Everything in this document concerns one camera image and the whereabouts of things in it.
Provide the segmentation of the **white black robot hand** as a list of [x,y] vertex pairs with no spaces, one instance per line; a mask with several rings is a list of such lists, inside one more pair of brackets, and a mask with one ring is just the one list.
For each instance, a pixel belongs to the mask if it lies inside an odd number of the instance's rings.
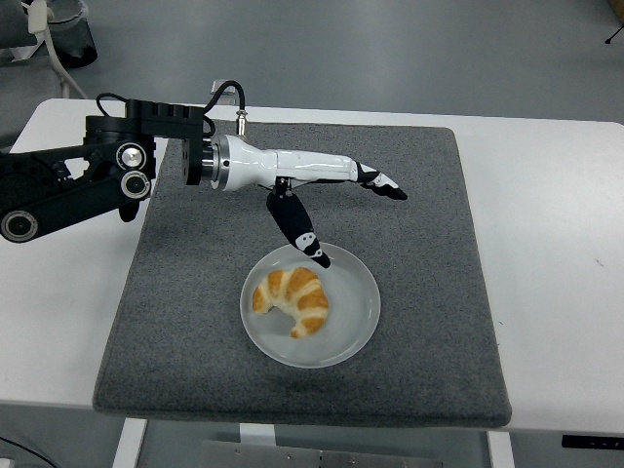
[[379,196],[406,200],[407,194],[384,173],[342,155],[302,150],[255,148],[235,136],[213,144],[214,167],[205,169],[214,189],[235,191],[247,185],[269,190],[266,206],[289,243],[324,268],[331,266],[311,219],[293,189],[308,183],[360,184]]

